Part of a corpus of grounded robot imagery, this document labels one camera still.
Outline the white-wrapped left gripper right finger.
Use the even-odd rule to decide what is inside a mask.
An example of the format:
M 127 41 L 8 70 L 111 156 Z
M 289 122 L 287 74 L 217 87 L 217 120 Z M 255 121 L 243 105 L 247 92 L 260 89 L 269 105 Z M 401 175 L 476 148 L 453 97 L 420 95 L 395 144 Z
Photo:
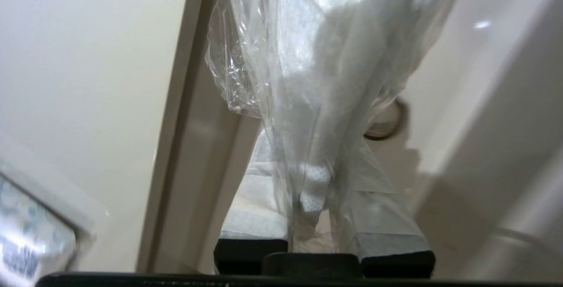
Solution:
M 354 160 L 350 251 L 365 277 L 431 277 L 436 257 L 366 142 Z

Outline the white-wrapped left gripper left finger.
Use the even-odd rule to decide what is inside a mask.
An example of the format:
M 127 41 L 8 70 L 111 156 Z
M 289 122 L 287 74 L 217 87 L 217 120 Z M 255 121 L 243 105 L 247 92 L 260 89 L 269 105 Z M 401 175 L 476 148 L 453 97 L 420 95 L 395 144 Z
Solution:
M 223 221 L 214 249 L 219 274 L 260 274 L 263 260 L 287 253 L 286 186 L 276 177 L 276 161 L 264 130 Z

